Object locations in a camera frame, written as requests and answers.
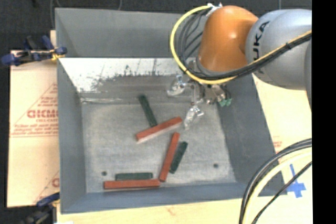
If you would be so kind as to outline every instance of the green bar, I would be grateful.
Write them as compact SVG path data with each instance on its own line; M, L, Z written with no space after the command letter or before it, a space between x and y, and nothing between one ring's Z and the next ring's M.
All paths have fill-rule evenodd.
M179 167L179 164L182 160L182 157L185 153L185 150L187 149L188 143L187 142L180 142L179 146L176 149L176 153L174 155L172 164L170 166L169 172L174 174Z
M153 173L122 173L116 174L116 180L143 180L152 179Z
M149 123L150 127L157 126L158 123L156 121L156 118L153 114L153 111L152 111L151 107L149 106L147 97L144 96L144 95L140 95L140 96L138 96L138 99L139 99L139 102L142 106L143 111L145 112L145 115L146 115L146 118L148 120L148 123Z

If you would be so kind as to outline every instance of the gray bin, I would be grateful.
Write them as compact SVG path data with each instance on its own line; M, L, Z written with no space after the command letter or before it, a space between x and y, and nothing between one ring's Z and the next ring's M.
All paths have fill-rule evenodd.
M56 9L57 45L68 48L58 62L62 213L241 198L255 171L274 155L254 81L246 76L227 86L229 107L203 105L198 123L177 130L188 148L160 188L103 189L116 173L159 175L171 133L136 143L135 133L149 128L139 94L148 97L158 122L183 118L189 109L188 91L177 98L165 94L181 73L169 50L179 17ZM279 174L263 194L282 185Z

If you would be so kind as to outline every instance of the red stick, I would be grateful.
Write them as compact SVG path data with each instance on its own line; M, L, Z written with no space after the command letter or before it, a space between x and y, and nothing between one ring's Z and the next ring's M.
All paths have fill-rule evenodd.
M158 179L104 181L104 189L159 187Z
M180 134L179 133L174 133L172 136L172 139L170 141L170 145L168 148L168 151L166 153L166 157L164 159L163 162L163 166L161 168L161 172L159 175L159 180L162 182L165 182L168 176L168 172L170 169L170 166L172 164L173 158L174 158L174 154L177 148L177 144L178 144L178 140L180 138Z
M156 137L172 129L178 128L181 125L181 123L182 123L182 119L180 117L172 118L168 121L162 122L154 127L151 127L147 130L144 130L136 134L136 139L138 143L147 141L148 139Z

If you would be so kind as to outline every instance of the orange robot part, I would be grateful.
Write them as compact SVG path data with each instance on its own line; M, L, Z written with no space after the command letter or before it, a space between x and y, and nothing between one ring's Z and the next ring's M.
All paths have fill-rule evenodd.
M258 17L238 6L214 11L205 23L199 63L205 69L226 72L247 65L245 41Z

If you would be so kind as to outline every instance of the green connector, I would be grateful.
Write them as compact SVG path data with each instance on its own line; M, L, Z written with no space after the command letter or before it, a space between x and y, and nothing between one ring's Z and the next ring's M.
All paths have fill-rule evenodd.
M222 99L218 103L221 107L224 107L224 106L231 105L231 101L232 101L232 98L228 98L228 99Z
M232 98L226 99L226 106L231 105Z
M226 105L227 100L226 99L221 99L218 103L221 107L224 107Z

